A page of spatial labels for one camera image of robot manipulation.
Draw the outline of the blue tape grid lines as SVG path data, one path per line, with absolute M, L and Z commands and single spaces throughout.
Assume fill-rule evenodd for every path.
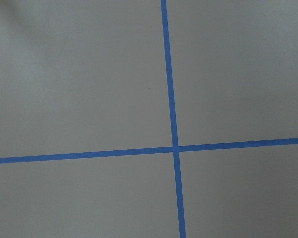
M 187 238 L 181 167 L 189 162 L 183 156 L 194 152 L 255 149 L 263 154 L 256 163 L 272 162 L 282 176 L 295 176 L 289 166 L 282 169 L 278 151 L 297 148 L 298 138 L 179 145 L 167 1 L 160 6 L 172 146 L 0 158 L 0 238 Z M 227 159 L 234 168 L 246 163 L 255 174 L 251 181 L 262 180 L 250 198 L 263 202 L 248 202 L 253 210 L 276 207 L 282 197 L 273 199 L 273 191 L 298 200 L 298 189 L 260 178 L 252 157 Z

